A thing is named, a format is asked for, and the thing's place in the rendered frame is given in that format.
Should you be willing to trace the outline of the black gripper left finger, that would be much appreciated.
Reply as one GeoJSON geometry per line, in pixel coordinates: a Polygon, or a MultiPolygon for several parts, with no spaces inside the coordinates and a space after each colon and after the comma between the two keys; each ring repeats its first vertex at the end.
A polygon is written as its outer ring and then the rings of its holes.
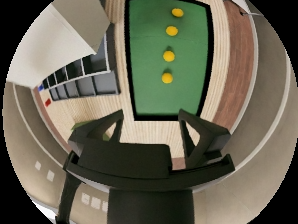
{"type": "Polygon", "coordinates": [[[104,117],[93,120],[89,123],[74,128],[71,134],[84,136],[90,139],[103,140],[103,134],[116,123],[114,131],[109,141],[120,142],[123,128],[124,113],[123,109],[119,109],[104,117]]]}

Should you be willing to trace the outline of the yellow ball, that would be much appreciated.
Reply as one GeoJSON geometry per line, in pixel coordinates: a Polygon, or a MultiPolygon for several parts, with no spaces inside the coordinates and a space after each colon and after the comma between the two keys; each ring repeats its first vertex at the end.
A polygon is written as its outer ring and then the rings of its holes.
{"type": "Polygon", "coordinates": [[[177,29],[173,26],[169,26],[167,29],[166,29],[166,32],[169,34],[169,35],[176,35],[177,34],[177,29]]]}
{"type": "Polygon", "coordinates": [[[166,61],[172,61],[174,59],[174,54],[171,51],[166,51],[163,57],[166,61]]]}
{"type": "Polygon", "coordinates": [[[170,83],[170,82],[172,81],[172,75],[169,74],[169,73],[165,73],[165,74],[163,74],[163,76],[162,76],[162,80],[163,80],[163,82],[165,82],[165,83],[170,83]]]}
{"type": "Polygon", "coordinates": [[[174,16],[177,16],[177,17],[180,17],[180,16],[183,15],[182,10],[180,10],[180,9],[174,9],[174,10],[172,11],[172,13],[173,13],[174,16]]]}

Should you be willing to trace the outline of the blue plug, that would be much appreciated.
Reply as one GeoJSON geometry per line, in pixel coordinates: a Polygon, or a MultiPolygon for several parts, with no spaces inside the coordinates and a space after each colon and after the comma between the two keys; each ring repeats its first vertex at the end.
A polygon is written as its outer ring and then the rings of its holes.
{"type": "Polygon", "coordinates": [[[42,90],[44,90],[42,84],[38,87],[38,90],[39,90],[39,92],[41,92],[42,90]]]}

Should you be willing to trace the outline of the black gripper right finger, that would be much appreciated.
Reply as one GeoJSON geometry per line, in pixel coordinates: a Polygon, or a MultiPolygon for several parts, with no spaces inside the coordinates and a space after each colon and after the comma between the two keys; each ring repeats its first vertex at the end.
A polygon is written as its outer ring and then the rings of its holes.
{"type": "Polygon", "coordinates": [[[231,133],[227,128],[195,116],[183,109],[179,109],[178,120],[185,168],[194,167],[204,155],[221,151],[231,138],[231,133]],[[200,138],[196,146],[186,123],[199,134],[200,138]]]}

